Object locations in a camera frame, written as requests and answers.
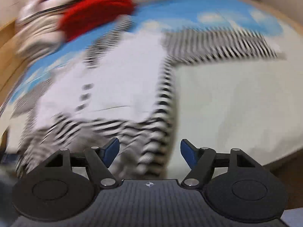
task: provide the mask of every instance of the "white crosshair logo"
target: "white crosshair logo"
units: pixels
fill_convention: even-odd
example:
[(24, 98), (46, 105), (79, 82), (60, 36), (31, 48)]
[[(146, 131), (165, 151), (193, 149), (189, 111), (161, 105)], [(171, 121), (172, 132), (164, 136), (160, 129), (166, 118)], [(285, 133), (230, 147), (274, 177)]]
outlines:
[(150, 187), (154, 186), (154, 183), (152, 183), (152, 182), (148, 182), (148, 183), (146, 183), (145, 185), (146, 185), (147, 187), (149, 187), (149, 188), (150, 188)]

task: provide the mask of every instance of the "black circular disc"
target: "black circular disc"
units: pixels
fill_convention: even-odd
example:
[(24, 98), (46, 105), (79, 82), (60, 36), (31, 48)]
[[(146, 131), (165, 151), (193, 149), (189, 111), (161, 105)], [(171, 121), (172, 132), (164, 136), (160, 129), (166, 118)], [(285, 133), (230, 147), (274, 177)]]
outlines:
[(72, 171), (48, 168), (28, 174), (13, 188), (13, 205), (27, 218), (53, 222), (75, 216), (92, 202), (94, 187)]
[(279, 218), (287, 204), (283, 184), (256, 168), (238, 168), (215, 177), (207, 184), (205, 196), (215, 211), (239, 222)]

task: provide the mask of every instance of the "red cloth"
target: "red cloth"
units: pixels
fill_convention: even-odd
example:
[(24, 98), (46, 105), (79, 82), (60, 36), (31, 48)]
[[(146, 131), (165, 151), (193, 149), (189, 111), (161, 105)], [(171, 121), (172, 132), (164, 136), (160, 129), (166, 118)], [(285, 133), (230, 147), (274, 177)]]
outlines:
[(82, 0), (71, 6), (59, 23), (69, 42), (102, 24), (114, 21), (120, 14), (131, 14), (131, 0)]

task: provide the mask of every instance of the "pile of clothes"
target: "pile of clothes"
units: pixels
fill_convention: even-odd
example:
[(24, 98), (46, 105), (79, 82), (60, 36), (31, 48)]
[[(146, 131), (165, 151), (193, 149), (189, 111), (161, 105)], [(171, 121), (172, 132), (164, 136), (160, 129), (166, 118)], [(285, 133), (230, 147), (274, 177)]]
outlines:
[(17, 54), (30, 64), (121, 14), (132, 0), (30, 0), (16, 20)]

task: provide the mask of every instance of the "silver screw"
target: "silver screw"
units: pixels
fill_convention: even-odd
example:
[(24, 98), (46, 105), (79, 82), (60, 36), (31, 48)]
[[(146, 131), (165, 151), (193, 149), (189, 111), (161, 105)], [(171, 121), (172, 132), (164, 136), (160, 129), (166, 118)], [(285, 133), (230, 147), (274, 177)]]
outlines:
[(197, 186), (199, 184), (199, 181), (195, 178), (187, 178), (184, 183), (187, 186)]
[(116, 180), (112, 179), (112, 178), (104, 178), (101, 180), (101, 184), (103, 186), (112, 186), (116, 183)]

